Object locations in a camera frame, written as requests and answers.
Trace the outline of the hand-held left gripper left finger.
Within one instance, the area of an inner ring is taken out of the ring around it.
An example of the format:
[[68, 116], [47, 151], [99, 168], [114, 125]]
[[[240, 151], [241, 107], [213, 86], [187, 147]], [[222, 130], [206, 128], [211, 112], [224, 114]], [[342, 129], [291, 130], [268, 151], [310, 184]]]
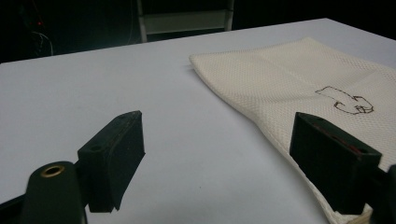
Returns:
[[145, 156], [142, 113], [115, 117], [78, 151], [78, 174], [93, 213], [119, 210], [122, 197]]

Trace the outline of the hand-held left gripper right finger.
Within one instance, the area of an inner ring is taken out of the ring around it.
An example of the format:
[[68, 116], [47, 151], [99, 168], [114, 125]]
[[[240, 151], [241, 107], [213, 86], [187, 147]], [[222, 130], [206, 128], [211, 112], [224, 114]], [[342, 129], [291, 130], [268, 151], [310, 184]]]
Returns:
[[331, 209], [359, 215], [382, 154], [326, 119], [295, 114], [290, 155]]

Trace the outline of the cream waffle-weave towel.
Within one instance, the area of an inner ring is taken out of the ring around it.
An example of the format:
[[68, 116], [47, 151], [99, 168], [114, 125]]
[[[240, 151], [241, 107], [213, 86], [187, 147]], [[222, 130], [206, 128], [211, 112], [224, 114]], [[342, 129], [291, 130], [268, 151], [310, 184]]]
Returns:
[[396, 70], [312, 38], [259, 49], [194, 54], [219, 98], [251, 119], [284, 156], [298, 112], [326, 119], [396, 163]]

